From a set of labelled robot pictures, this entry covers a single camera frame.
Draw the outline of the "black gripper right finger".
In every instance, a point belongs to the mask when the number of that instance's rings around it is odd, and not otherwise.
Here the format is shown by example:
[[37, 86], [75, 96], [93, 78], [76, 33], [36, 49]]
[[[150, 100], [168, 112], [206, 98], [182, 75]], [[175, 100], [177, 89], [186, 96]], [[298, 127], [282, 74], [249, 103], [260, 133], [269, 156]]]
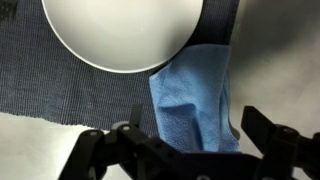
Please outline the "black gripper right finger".
[[297, 130], [272, 123], [254, 106], [245, 106], [241, 128], [263, 154], [255, 180], [294, 180], [293, 171], [301, 168], [312, 180], [320, 180], [320, 133], [312, 138]]

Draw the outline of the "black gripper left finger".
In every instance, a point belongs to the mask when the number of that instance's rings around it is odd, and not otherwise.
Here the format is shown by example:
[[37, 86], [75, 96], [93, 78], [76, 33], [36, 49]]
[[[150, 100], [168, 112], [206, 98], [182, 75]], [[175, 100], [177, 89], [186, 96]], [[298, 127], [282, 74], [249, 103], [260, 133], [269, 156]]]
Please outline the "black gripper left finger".
[[142, 106], [134, 105], [128, 121], [108, 134], [87, 130], [78, 137], [58, 180], [102, 180], [109, 166], [119, 165], [132, 180], [185, 180], [181, 154], [140, 129]]

